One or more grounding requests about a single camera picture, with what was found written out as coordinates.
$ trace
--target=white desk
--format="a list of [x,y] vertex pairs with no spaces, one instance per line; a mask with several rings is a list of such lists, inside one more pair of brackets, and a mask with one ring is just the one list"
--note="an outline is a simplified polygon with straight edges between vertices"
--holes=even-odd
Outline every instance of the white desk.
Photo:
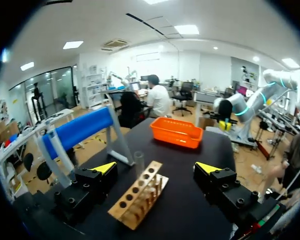
[[[5,162],[6,160],[12,155],[14,154],[18,148],[20,148],[22,145],[24,145],[25,143],[27,143],[29,141],[30,138],[34,137],[34,141],[37,142],[36,138],[37,136],[40,135],[40,132],[42,130],[47,129],[49,126],[55,124],[57,121],[59,121],[60,119],[66,117],[67,121],[69,122],[69,116],[71,116],[71,119],[74,119],[73,116],[73,110],[71,109],[64,109],[62,111],[57,112],[54,115],[57,115],[56,117],[48,117],[47,119],[43,120],[42,123],[38,124],[35,128],[32,129],[31,132],[29,132],[27,135],[23,135],[22,133],[17,137],[16,140],[14,140],[13,142],[11,142],[9,144],[8,147],[6,147],[5,149],[2,147],[0,149],[0,179],[2,184],[5,184],[4,187],[9,188],[9,179],[7,179],[7,176],[5,174]],[[33,165],[38,164],[38,162],[40,162],[41,157],[39,157],[38,159],[36,159],[33,162]],[[24,169],[21,173],[18,174],[18,177],[22,176],[23,174],[25,174],[27,172],[26,169]]]

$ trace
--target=air vent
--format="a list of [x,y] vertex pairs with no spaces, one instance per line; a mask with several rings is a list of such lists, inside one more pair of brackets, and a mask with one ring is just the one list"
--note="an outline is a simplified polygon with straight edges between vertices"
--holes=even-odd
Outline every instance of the air vent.
[[122,40],[122,39],[115,39],[112,41],[108,41],[106,44],[104,44],[104,47],[107,48],[120,48],[120,47],[124,47],[128,44],[127,41]]
[[101,51],[105,51],[105,52],[113,52],[113,50],[110,49],[110,48],[101,48]]

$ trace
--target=black chair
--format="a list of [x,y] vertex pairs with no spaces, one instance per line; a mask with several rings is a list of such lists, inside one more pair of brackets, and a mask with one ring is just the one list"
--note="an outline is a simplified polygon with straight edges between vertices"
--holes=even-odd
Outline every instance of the black chair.
[[138,95],[132,91],[123,92],[120,98],[121,106],[115,107],[121,127],[132,129],[149,117],[151,109],[139,100]]
[[32,153],[27,153],[24,158],[23,158],[23,165],[24,165],[24,168],[30,172],[31,170],[31,166],[32,166],[32,163],[34,162],[34,156],[32,155]]
[[183,82],[181,89],[179,91],[180,95],[173,96],[172,99],[176,99],[181,102],[181,107],[176,107],[175,110],[172,111],[174,113],[175,111],[181,111],[182,117],[184,116],[184,111],[189,112],[192,115],[192,112],[188,110],[186,107],[182,106],[182,101],[189,101],[193,99],[191,90],[194,88],[193,82]]
[[38,179],[40,179],[41,181],[46,181],[48,184],[48,178],[51,176],[51,174],[52,171],[50,170],[46,162],[41,163],[36,170],[36,175],[38,176]]

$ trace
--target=glass wall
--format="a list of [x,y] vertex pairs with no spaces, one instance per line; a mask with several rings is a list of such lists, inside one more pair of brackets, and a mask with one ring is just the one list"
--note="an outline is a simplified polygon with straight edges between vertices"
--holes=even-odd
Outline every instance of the glass wall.
[[45,72],[26,80],[25,98],[33,125],[63,109],[75,107],[71,67]]
[[55,72],[53,81],[56,83],[57,109],[71,109],[76,106],[71,68],[62,68]]

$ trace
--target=cable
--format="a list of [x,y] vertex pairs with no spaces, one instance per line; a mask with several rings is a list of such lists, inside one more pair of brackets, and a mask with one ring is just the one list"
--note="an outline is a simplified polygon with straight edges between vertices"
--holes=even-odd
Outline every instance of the cable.
[[292,179],[292,181],[290,182],[290,184],[286,187],[286,189],[276,198],[276,200],[280,199],[285,193],[288,192],[288,189],[292,186],[292,184],[294,184],[295,180],[298,178],[299,175],[300,175],[300,170],[295,175],[294,179]]

